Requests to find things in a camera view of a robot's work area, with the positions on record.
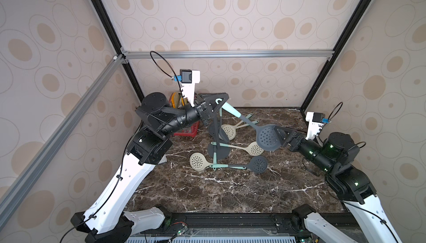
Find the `grey skimmer teal handle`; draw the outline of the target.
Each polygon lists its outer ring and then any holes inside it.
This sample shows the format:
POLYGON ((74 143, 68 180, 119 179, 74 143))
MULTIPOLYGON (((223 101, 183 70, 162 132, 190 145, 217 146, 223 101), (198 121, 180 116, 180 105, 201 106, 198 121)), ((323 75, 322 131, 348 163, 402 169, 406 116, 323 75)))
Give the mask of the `grey skimmer teal handle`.
POLYGON ((230 114, 244 121, 249 126, 253 127, 256 131, 256 143, 263 150, 273 152, 273 151, 276 151, 278 148, 280 148, 280 143, 278 141, 278 134, 274 130, 274 127, 276 125, 268 124, 264 126, 258 126, 254 122, 244 117, 237 109, 235 109, 233 106, 231 106, 227 102, 224 103, 221 109, 229 112, 230 114))

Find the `grey utensil rack stand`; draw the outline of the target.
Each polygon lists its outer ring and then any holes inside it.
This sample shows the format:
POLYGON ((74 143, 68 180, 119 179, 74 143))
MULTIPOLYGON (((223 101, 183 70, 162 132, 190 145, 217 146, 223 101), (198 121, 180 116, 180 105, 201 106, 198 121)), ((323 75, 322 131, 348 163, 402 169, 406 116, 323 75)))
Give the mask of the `grey utensil rack stand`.
POLYGON ((221 143, 220 146, 209 143, 207 146, 208 155, 213 158, 214 153, 216 153, 217 161, 226 159, 230 154, 230 148, 223 146, 223 144, 228 144, 229 138, 221 128, 220 119, 217 117, 217 114, 215 114, 210 125, 208 126, 208 132, 212 136, 214 143, 221 143))

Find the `grey skimmer front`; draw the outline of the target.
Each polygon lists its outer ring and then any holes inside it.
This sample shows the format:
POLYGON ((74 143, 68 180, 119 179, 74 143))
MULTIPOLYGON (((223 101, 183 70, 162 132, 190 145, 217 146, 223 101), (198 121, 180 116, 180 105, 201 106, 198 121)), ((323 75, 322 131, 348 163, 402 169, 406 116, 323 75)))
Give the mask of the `grey skimmer front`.
POLYGON ((250 162, 246 165, 240 164, 212 164, 209 166, 210 168, 234 168, 241 170, 250 170, 255 174, 261 174, 266 171, 268 167, 268 161, 264 156, 255 156, 250 162))

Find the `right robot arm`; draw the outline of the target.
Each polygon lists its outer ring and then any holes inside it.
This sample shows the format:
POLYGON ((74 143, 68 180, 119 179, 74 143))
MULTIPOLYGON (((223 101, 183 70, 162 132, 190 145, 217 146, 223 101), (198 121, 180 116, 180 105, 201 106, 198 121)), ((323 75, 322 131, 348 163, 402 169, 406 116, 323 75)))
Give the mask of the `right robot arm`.
POLYGON ((319 145, 287 127, 276 126, 274 131, 282 146, 288 146, 291 152, 300 153, 325 172, 326 185, 335 192, 335 199, 351 212, 368 242, 401 241, 369 177, 352 165, 360 147, 350 135, 334 132, 319 145))

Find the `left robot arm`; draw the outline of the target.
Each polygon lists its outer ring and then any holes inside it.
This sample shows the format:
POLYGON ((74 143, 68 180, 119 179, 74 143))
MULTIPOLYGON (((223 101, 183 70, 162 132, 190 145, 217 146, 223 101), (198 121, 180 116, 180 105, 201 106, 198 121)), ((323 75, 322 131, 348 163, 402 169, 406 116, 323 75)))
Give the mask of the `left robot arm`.
POLYGON ((193 104, 173 108, 163 93, 147 95, 136 109, 141 126, 126 145, 115 176, 88 210, 75 213, 71 218, 75 229, 87 235, 84 241, 124 243, 132 235, 166 229, 168 212, 163 207, 134 212, 124 209, 142 181, 172 147, 173 134, 198 121, 208 124, 228 99, 227 93, 200 93, 196 94, 193 104))

